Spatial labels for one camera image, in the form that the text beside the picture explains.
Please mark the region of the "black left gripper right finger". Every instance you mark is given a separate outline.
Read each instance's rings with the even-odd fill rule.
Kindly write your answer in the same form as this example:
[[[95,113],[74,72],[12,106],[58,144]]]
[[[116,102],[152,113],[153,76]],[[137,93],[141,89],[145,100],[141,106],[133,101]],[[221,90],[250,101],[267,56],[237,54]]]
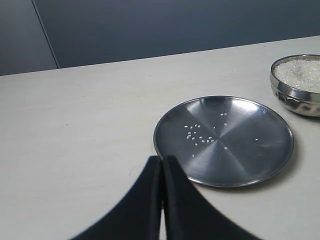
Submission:
[[[176,157],[162,160],[168,240],[258,240],[212,206],[187,178]]]

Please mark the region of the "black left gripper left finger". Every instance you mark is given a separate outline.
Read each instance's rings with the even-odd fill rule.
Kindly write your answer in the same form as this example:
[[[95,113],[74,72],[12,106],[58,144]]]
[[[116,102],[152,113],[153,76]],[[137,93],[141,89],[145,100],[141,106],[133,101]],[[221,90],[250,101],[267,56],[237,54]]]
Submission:
[[[139,177],[113,209],[74,240],[158,240],[164,193],[163,164],[148,158]]]

